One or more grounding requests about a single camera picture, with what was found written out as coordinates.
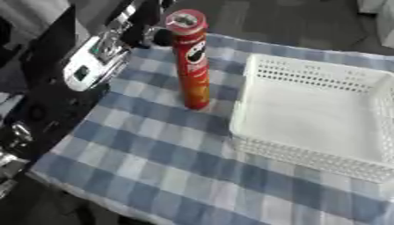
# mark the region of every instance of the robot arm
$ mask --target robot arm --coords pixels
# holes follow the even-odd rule
[[[124,0],[104,23],[104,31],[89,36],[81,47],[69,51],[68,47],[64,47],[66,42],[58,40],[57,32],[59,26],[62,28],[64,24],[69,24],[67,13],[73,11],[70,8],[56,20],[55,28],[53,25],[49,27],[35,41],[31,51],[27,50],[19,57],[25,68],[25,76],[32,70],[35,70],[33,75],[36,76],[44,65],[55,64],[53,58],[64,59],[49,73],[51,77],[46,76],[47,71],[43,72],[46,74],[44,77],[34,77],[33,80],[39,80],[38,84],[7,114],[4,125],[0,127],[0,199],[13,189],[18,178],[24,176],[97,104],[106,92],[101,87],[107,86],[106,82],[124,68],[130,57],[132,60],[134,47],[149,48],[154,34],[169,34],[157,32],[153,26],[171,4],[172,0]],[[49,55],[46,51],[52,49],[45,49],[47,47],[44,46],[54,41],[52,35],[55,36],[55,45],[60,41],[60,47],[64,49],[59,47],[53,57],[45,59]],[[69,36],[67,45],[72,46],[70,40],[73,40],[73,35],[63,36]],[[57,93],[59,90],[62,91],[59,96],[48,96],[49,92]]]

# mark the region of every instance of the can label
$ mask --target can label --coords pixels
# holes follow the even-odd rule
[[[185,105],[201,109],[209,103],[205,16],[194,10],[176,11],[167,17],[166,24],[173,33],[173,51]]]

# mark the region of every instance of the blue and white tablecloth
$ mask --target blue and white tablecloth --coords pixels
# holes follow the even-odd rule
[[[109,94],[33,172],[78,197],[156,224],[394,224],[394,206],[377,185],[231,148],[230,115],[250,53],[394,71],[392,57],[211,34],[212,99],[196,112],[180,100],[171,50],[135,50]]]

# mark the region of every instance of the table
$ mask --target table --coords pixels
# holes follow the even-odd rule
[[[377,185],[232,149],[250,53],[394,70],[393,57],[208,36],[211,103],[187,110],[170,49],[135,50],[112,90],[33,167],[40,178],[156,224],[392,224]]]

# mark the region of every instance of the pringles logo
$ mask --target pringles logo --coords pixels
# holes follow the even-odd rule
[[[200,63],[205,58],[205,40],[190,48],[186,54],[186,58],[192,64]]]

